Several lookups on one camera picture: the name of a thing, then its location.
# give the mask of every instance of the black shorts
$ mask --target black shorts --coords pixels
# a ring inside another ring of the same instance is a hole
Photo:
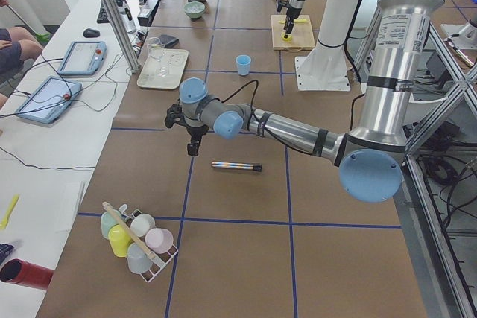
[[[12,41],[7,29],[0,29],[0,40]],[[11,69],[17,69],[23,65],[20,60],[22,47],[18,41],[12,42],[11,46],[0,50],[0,74]]]

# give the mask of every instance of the person's hand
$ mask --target person's hand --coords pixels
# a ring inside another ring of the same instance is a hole
[[[7,48],[8,46],[11,46],[11,45],[12,45],[11,41],[0,40],[0,50],[2,50],[3,48]]]
[[[5,5],[10,5],[8,0],[0,0],[0,7],[4,7]]]

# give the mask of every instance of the wooden board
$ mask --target wooden board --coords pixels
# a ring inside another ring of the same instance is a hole
[[[305,19],[306,22],[296,22],[291,32],[291,41],[282,39],[283,26],[286,15],[271,16],[271,33],[274,50],[312,50],[315,48],[312,24],[308,15],[300,15],[297,19]]]

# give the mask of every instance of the white tray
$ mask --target white tray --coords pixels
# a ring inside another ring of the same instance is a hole
[[[170,48],[164,49],[164,52],[160,63],[148,57],[137,79],[137,86],[143,89],[176,89],[179,86],[189,52]],[[168,69],[166,76],[153,75],[159,66]]]

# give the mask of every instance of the red cup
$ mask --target red cup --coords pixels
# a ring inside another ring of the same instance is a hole
[[[47,290],[53,270],[15,258],[0,270],[0,281]]]

